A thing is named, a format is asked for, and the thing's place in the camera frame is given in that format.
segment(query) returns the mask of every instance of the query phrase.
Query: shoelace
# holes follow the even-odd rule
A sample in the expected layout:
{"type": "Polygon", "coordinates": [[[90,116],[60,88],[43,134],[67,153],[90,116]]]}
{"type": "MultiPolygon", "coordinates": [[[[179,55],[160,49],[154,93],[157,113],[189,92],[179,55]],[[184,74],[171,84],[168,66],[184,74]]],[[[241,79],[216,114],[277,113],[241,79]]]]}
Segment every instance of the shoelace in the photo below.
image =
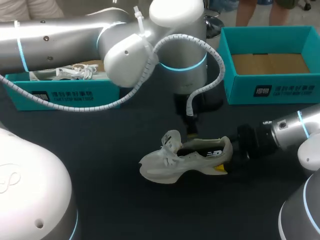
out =
{"type": "Polygon", "coordinates": [[[82,77],[83,80],[92,79],[93,74],[97,72],[97,67],[99,67],[98,64],[74,64],[72,66],[72,69],[75,70],[77,73],[73,74],[72,77],[82,77]]]}
{"type": "Polygon", "coordinates": [[[177,162],[183,162],[184,159],[178,157],[178,155],[170,150],[166,145],[163,145],[159,151],[159,154],[163,157],[163,162],[166,167],[175,166],[177,162]]]}

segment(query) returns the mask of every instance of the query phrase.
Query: person's leg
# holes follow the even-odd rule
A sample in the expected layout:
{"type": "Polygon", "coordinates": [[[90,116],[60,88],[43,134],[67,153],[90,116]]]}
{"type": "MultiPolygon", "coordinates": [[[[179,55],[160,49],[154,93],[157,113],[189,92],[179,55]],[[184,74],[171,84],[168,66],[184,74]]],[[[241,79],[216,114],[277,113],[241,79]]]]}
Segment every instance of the person's leg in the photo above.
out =
{"type": "Polygon", "coordinates": [[[30,20],[26,0],[0,0],[0,22],[30,20]]]}
{"type": "Polygon", "coordinates": [[[26,0],[31,19],[63,18],[56,0],[26,0]]]}
{"type": "Polygon", "coordinates": [[[252,18],[257,6],[257,0],[239,0],[236,12],[236,27],[246,27],[252,18]]]}
{"type": "Polygon", "coordinates": [[[286,24],[290,9],[294,8],[294,6],[291,7],[292,1],[289,2],[290,3],[288,3],[288,1],[283,0],[281,0],[281,2],[279,0],[274,1],[269,16],[270,26],[282,26],[286,24]]]}

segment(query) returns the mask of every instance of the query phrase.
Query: shoe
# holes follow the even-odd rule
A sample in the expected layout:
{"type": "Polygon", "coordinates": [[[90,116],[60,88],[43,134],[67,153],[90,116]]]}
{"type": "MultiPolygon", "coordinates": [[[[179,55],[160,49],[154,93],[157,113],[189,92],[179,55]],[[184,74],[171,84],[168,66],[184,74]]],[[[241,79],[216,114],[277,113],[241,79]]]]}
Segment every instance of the shoe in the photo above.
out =
{"type": "Polygon", "coordinates": [[[171,130],[161,142],[160,150],[146,155],[139,162],[141,175],[152,182],[174,184],[189,170],[206,175],[228,174],[221,166],[233,155],[233,146],[226,136],[221,139],[193,139],[182,144],[180,133],[171,130]]]}
{"type": "Polygon", "coordinates": [[[305,5],[304,5],[304,10],[305,11],[309,11],[311,9],[311,4],[310,3],[306,3],[305,5]]]}

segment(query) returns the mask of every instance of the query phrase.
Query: pants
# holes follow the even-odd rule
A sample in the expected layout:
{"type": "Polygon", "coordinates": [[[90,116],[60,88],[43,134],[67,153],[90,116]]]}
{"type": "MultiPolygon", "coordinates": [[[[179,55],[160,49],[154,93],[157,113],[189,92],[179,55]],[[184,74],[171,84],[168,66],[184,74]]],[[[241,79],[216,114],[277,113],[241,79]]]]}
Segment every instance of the pants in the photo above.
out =
{"type": "Polygon", "coordinates": [[[63,17],[56,0],[0,0],[0,22],[63,17]]]}

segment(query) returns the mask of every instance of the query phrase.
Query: box logo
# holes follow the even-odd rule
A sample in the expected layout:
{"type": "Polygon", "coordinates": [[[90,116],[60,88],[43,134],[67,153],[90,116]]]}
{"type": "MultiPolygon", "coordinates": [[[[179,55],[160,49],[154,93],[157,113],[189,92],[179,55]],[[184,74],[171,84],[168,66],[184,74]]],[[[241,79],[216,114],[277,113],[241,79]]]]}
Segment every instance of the box logo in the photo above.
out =
{"type": "Polygon", "coordinates": [[[50,102],[49,95],[46,91],[33,91],[31,94],[37,98],[50,102]]]}
{"type": "Polygon", "coordinates": [[[270,95],[272,85],[258,85],[255,87],[254,97],[268,97],[270,95]]]}

